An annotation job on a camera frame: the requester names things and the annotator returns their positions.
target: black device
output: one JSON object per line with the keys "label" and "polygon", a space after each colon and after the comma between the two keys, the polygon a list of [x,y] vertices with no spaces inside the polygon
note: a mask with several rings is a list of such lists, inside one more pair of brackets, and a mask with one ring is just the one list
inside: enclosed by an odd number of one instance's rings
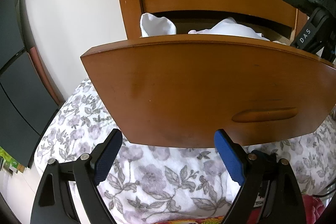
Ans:
{"label": "black device", "polygon": [[[260,185],[267,182],[259,224],[305,224],[305,208],[293,170],[286,159],[276,161],[275,155],[253,150],[247,154],[233,143],[221,129],[215,133],[215,145],[233,180],[241,188],[222,224],[246,224]],[[122,133],[112,130],[104,143],[91,154],[83,154],[76,161],[58,163],[50,159],[43,173],[31,212],[31,224],[80,223],[70,193],[68,181],[75,181],[84,209],[91,224],[115,224],[104,204],[97,185],[104,181],[122,144]],[[333,223],[336,197],[330,210],[321,219]]]}
{"label": "black device", "polygon": [[335,0],[283,0],[309,16],[305,26],[291,43],[312,54],[323,49],[321,57],[335,60],[336,2]]}

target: floral bedsheet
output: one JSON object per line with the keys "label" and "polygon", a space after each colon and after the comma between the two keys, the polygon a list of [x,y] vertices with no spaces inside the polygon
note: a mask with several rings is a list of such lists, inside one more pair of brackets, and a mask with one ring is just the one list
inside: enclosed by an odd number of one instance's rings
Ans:
{"label": "floral bedsheet", "polygon": [[[36,149],[40,175],[49,158],[65,162],[90,153],[113,128],[118,127],[86,78]],[[330,115],[313,133],[244,149],[275,152],[278,159],[288,159],[303,194],[319,193],[336,177],[336,122]],[[115,220],[130,224],[223,216],[236,191],[214,148],[154,147],[132,144],[126,138],[98,189]],[[75,183],[71,191],[79,197]]]}

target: dark gray cabinet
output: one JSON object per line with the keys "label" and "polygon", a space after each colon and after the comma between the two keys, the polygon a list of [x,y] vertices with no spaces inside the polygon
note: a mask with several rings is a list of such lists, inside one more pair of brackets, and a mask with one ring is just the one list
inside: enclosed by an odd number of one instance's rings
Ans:
{"label": "dark gray cabinet", "polygon": [[28,53],[24,52],[0,75],[0,83],[22,117],[41,134],[57,105],[44,88]]}
{"label": "dark gray cabinet", "polygon": [[0,146],[27,166],[40,135],[22,118],[0,87]]}
{"label": "dark gray cabinet", "polygon": [[0,0],[0,146],[29,167],[57,112],[26,52],[14,0]]}
{"label": "dark gray cabinet", "polygon": [[14,0],[0,0],[0,69],[24,46]]}

